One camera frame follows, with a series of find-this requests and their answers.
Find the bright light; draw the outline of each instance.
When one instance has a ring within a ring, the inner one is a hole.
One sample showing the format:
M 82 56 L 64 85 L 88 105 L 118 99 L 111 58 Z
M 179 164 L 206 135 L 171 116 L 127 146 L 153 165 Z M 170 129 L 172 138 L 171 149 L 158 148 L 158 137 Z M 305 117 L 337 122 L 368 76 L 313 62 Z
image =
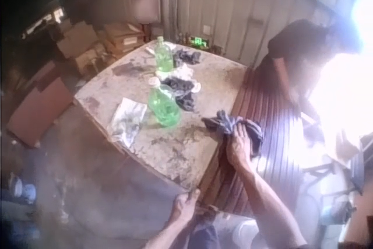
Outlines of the bright light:
M 373 132 L 373 64 L 367 55 L 339 54 L 328 62 L 309 101 L 331 129 Z
M 352 18 L 363 40 L 363 53 L 373 55 L 373 5 L 372 0 L 356 0 Z

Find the wall panel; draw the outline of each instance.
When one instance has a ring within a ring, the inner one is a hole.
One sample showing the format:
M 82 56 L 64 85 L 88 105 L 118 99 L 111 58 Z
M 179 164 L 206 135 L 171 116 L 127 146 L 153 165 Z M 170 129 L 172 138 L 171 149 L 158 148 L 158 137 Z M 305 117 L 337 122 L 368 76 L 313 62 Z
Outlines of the wall panel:
M 333 22 L 336 12 L 348 15 L 353 0 L 178 0 L 179 32 L 209 38 L 222 55 L 255 67 L 268 41 L 286 24 L 309 19 Z M 207 26 L 210 34 L 203 33 Z
M 227 36 L 233 12 L 234 0 L 219 0 L 216 11 L 213 43 L 223 48 L 225 52 Z
M 234 0 L 226 49 L 227 58 L 233 60 L 238 60 L 240 58 L 242 42 L 246 35 L 253 5 L 254 0 Z

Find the finger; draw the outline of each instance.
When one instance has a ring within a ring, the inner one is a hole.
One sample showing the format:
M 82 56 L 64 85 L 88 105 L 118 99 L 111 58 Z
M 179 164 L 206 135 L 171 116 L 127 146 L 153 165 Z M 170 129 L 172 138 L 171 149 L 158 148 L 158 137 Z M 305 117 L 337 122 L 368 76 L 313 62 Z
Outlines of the finger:
M 243 125 L 240 123 L 240 124 L 238 124 L 238 133 L 239 133 L 239 135 L 241 136 L 241 137 L 244 137 L 245 136 L 245 134 L 244 134 L 244 127 L 243 127 Z
M 238 136 L 238 125 L 235 125 L 233 128 L 233 136 Z
M 186 202 L 188 200 L 188 197 L 189 197 L 189 194 L 187 192 L 183 193 L 183 194 L 179 194 L 177 197 L 176 197 L 176 201 L 180 201 L 180 202 Z
M 249 135 L 248 135 L 248 133 L 247 133 L 247 129 L 246 129 L 246 125 L 242 125 L 242 129 L 243 129 L 243 132 L 244 132 L 244 137 L 245 138 L 249 138 Z
M 189 193 L 189 198 L 188 198 L 188 201 L 192 204 L 195 204 L 199 198 L 199 195 L 200 195 L 200 190 L 199 189 L 195 189 L 193 191 L 191 191 Z

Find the wooden table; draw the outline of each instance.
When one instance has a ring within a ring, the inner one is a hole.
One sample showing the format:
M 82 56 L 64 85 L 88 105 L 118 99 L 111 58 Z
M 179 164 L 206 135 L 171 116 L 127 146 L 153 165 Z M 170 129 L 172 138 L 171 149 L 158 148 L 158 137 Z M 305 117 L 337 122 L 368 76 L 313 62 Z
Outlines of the wooden table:
M 147 103 L 147 81 L 156 70 L 155 58 L 145 48 L 150 42 L 129 53 L 83 86 L 75 95 L 100 131 L 108 136 L 108 125 L 123 97 Z M 190 52 L 194 49 L 177 46 Z M 216 55 L 201 52 L 200 64 L 190 66 L 193 78 L 202 84 L 196 94 L 195 112 L 182 111 L 174 128 L 163 128 L 148 109 L 139 134 L 130 149 L 114 145 L 162 178 L 190 189 L 197 187 L 216 151 L 218 142 L 201 122 L 217 110 L 232 110 L 241 88 L 246 67 Z

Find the bottle cap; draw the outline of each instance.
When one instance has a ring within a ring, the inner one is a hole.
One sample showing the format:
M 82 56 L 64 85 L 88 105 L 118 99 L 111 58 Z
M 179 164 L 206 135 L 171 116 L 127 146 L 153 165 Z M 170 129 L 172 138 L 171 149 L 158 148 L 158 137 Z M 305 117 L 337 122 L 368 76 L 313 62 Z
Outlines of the bottle cap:
M 158 77 L 151 77 L 148 81 L 148 84 L 151 87 L 159 87 L 161 85 L 161 81 Z

